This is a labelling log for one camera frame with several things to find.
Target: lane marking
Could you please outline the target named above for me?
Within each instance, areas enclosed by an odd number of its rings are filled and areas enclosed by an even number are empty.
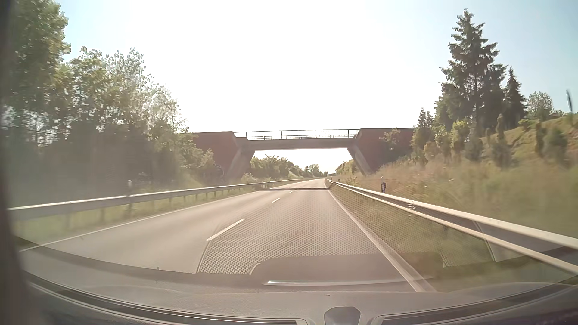
[[[364,224],[362,224],[355,216],[349,212],[349,210],[339,202],[339,200],[331,193],[327,191],[335,200],[337,205],[349,216],[349,218],[363,231],[363,233],[369,238],[369,240],[379,249],[379,251],[387,258],[387,260],[394,266],[394,268],[401,274],[401,276],[408,282],[408,284],[416,292],[435,292],[436,290],[427,282],[425,279],[414,269],[408,262],[406,262],[396,251],[393,250],[389,245],[387,245],[381,238],[379,238],[375,233],[368,229]]]
[[[197,205],[193,205],[193,206],[188,206],[188,207],[186,207],[186,208],[181,208],[181,209],[178,209],[178,210],[173,210],[173,211],[169,211],[169,212],[164,212],[164,213],[161,213],[161,214],[159,214],[159,215],[144,217],[144,218],[142,218],[142,219],[137,219],[137,220],[133,220],[133,221],[121,223],[121,224],[115,224],[114,226],[110,226],[110,227],[106,227],[106,228],[102,228],[102,229],[98,229],[98,230],[86,232],[86,233],[84,233],[84,234],[75,235],[75,236],[72,236],[72,237],[67,237],[67,238],[63,238],[63,239],[56,240],[56,241],[52,241],[52,242],[48,242],[48,243],[43,243],[43,244],[40,244],[40,245],[35,245],[35,246],[32,246],[32,247],[28,247],[28,248],[25,248],[25,249],[21,249],[21,250],[19,250],[18,252],[26,252],[27,250],[31,250],[31,249],[35,249],[35,248],[39,248],[39,247],[44,247],[44,246],[49,246],[49,245],[52,245],[52,244],[55,244],[55,243],[60,243],[60,242],[63,242],[63,241],[68,241],[68,240],[70,240],[70,239],[75,239],[75,238],[78,238],[78,237],[95,234],[95,233],[97,233],[97,232],[101,232],[101,231],[105,231],[105,230],[109,230],[109,229],[114,229],[114,228],[121,227],[121,226],[126,226],[127,224],[137,223],[137,222],[145,221],[145,220],[148,220],[148,219],[165,216],[165,215],[168,215],[168,214],[170,214],[170,213],[175,213],[175,212],[180,212],[180,211],[183,211],[183,210],[188,210],[188,209],[197,208],[197,207],[199,207],[199,206],[204,206],[204,205],[208,205],[208,204],[214,204],[214,203],[218,203],[218,202],[223,202],[223,201],[225,201],[225,200],[232,201],[232,200],[234,200],[234,199],[238,199],[238,198],[240,198],[240,197],[244,197],[244,195],[249,196],[249,195],[251,195],[251,194],[256,194],[256,193],[263,193],[263,192],[261,192],[261,191],[249,192],[249,193],[244,193],[244,194],[239,194],[239,195],[235,195],[235,196],[231,196],[231,197],[222,198],[222,199],[215,200],[215,201],[210,201],[210,202],[205,202],[205,203],[201,203],[201,204],[197,204]]]
[[[245,219],[241,219],[241,220],[237,221],[236,223],[230,225],[229,227],[227,227],[227,228],[219,231],[218,233],[216,233],[216,234],[212,235],[211,237],[207,238],[206,241],[211,241],[211,240],[215,239],[217,236],[219,236],[220,234],[224,233],[225,231],[231,229],[232,227],[238,225],[238,224],[239,224],[241,221],[243,221],[243,220],[245,220]]]

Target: shrub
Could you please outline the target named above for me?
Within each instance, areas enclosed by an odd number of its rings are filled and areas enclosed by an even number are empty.
[[[512,153],[507,143],[505,141],[497,141],[492,143],[491,148],[491,157],[494,164],[502,169],[510,167]]]
[[[546,157],[554,159],[554,161],[559,164],[566,163],[566,148],[568,147],[568,140],[560,129],[557,127],[550,129],[544,144],[544,154]]]
[[[251,173],[246,173],[241,177],[241,182],[250,184],[250,183],[258,183],[259,180],[253,176]]]
[[[504,126],[504,115],[500,114],[498,115],[498,124],[496,124],[496,138],[498,139],[498,142],[501,140],[504,140],[505,138],[505,134],[504,134],[504,130],[506,129],[506,127]]]
[[[543,150],[544,150],[544,136],[546,135],[546,129],[542,128],[542,123],[540,121],[536,122],[536,146],[534,150],[536,153],[543,157]]]
[[[532,127],[532,121],[528,119],[521,119],[518,124],[524,129],[524,132],[527,132]]]
[[[427,159],[433,160],[440,153],[438,145],[434,141],[428,141],[424,147],[424,153]]]
[[[481,153],[484,150],[484,143],[480,138],[470,139],[465,145],[465,157],[469,161],[479,163],[481,161]]]

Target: concrete bridge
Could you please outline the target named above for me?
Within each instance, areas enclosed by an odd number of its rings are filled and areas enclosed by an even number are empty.
[[[359,130],[287,130],[257,132],[201,132],[195,143],[203,150],[211,149],[214,160],[221,165],[226,180],[237,179],[249,168],[255,151],[284,149],[346,148],[358,169],[364,174],[376,171],[381,165],[395,161],[386,152],[379,138],[390,128],[362,128]],[[400,130],[400,145],[410,149],[413,129]]]

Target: guardrail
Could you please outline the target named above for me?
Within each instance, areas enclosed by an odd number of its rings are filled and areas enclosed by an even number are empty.
[[[499,248],[506,248],[578,274],[578,238],[396,197],[330,179],[327,181],[364,197],[481,238],[488,243],[494,260],[511,258],[499,256]]]
[[[163,199],[170,200],[171,198],[175,197],[183,197],[186,200],[186,196],[189,195],[206,194],[208,196],[209,193],[217,193],[220,191],[236,190],[247,187],[267,188],[274,184],[279,184],[283,182],[295,182],[298,180],[300,179],[274,180],[271,182],[201,187],[198,189],[132,194],[117,197],[93,198],[89,200],[18,206],[15,208],[8,208],[8,212],[10,214],[10,217],[14,218],[15,220],[24,221],[39,217],[67,215],[70,213],[80,211],[110,208],[111,206],[130,205],[140,202],[149,202]]]
[[[359,130],[283,130],[234,132],[234,134],[247,140],[282,140],[353,138],[357,132]]]

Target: highway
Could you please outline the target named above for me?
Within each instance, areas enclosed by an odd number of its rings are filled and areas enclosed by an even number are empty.
[[[180,274],[252,274],[260,283],[265,279],[300,286],[389,283],[387,290],[414,291],[322,179],[164,213],[46,247],[114,265]],[[42,249],[21,252],[30,273],[75,287],[91,286],[87,276],[65,276],[58,263],[49,267]]]

